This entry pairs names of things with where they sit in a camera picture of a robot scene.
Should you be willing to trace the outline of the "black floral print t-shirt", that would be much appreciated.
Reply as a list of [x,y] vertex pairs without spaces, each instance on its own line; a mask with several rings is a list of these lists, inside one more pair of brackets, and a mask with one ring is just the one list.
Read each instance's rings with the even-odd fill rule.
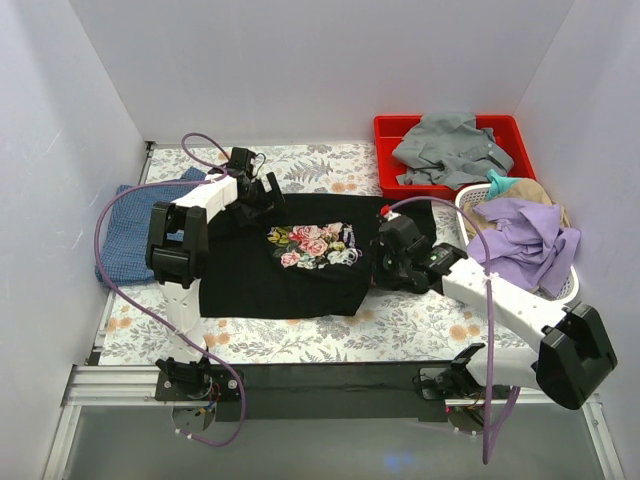
[[288,194],[282,211],[242,226],[225,211],[208,225],[199,287],[207,318],[352,316],[372,279],[374,242],[387,198]]

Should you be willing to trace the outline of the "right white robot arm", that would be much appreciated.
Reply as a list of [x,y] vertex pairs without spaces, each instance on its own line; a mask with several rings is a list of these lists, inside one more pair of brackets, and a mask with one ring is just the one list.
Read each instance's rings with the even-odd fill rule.
[[481,311],[524,341],[496,349],[473,343],[426,382],[441,393],[475,397],[487,386],[524,387],[578,410],[618,364],[599,312],[585,303],[562,306],[499,277],[447,243],[433,245],[408,216],[382,214],[373,282],[389,290],[433,291]]

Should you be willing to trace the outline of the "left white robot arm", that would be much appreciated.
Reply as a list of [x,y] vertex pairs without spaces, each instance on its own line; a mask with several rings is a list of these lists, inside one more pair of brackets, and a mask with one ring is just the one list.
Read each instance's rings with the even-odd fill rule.
[[254,161],[263,156],[234,147],[227,163],[213,168],[203,184],[174,201],[156,203],[151,211],[146,262],[177,336],[169,357],[156,365],[165,385],[190,400],[216,400],[228,382],[237,391],[238,380],[213,372],[204,354],[199,289],[209,259],[208,224],[215,216],[227,213],[240,227],[254,226],[285,204],[275,175],[259,177]]

